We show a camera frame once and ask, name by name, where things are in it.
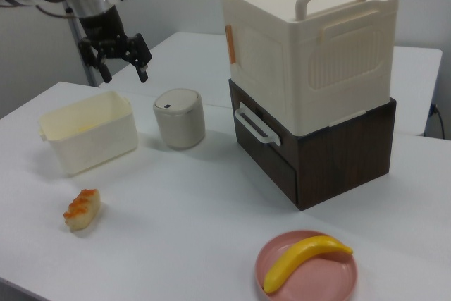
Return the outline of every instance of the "small white cup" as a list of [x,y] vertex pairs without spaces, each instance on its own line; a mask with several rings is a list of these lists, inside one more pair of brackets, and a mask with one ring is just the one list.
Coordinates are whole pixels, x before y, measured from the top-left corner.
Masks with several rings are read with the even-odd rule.
[[202,98],[194,90],[178,88],[154,102],[154,113],[163,141],[172,148],[197,145],[205,136]]

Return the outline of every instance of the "cream storage box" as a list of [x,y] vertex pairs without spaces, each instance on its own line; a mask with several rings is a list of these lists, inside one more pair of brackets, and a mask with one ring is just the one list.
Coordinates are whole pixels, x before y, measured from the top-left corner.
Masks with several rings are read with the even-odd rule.
[[398,0],[221,0],[231,78],[293,135],[387,104]]

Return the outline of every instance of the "dark wooden box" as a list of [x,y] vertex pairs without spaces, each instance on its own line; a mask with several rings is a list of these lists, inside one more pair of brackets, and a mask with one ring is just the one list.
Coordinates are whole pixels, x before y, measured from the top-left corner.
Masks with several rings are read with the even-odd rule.
[[303,137],[292,135],[229,80],[233,112],[245,104],[280,138],[262,144],[235,117],[237,141],[300,210],[307,209],[390,170],[396,101]]

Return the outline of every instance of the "toy banana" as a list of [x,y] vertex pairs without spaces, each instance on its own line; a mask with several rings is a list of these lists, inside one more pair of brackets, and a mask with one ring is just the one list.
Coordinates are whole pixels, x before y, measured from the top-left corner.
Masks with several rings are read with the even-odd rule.
[[274,293],[288,279],[295,269],[306,260],[318,254],[345,252],[352,254],[352,248],[327,235],[303,239],[288,248],[266,273],[263,290]]

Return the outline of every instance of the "pink plate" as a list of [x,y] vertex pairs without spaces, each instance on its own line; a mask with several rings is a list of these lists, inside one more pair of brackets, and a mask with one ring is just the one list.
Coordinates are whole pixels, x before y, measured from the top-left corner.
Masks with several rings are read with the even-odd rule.
[[313,257],[301,264],[275,293],[267,295],[263,291],[265,275],[279,256],[296,242],[316,235],[326,234],[293,231],[279,235],[261,249],[255,263],[255,277],[261,293],[269,300],[346,301],[350,298],[357,283],[357,265],[352,255],[341,252]]

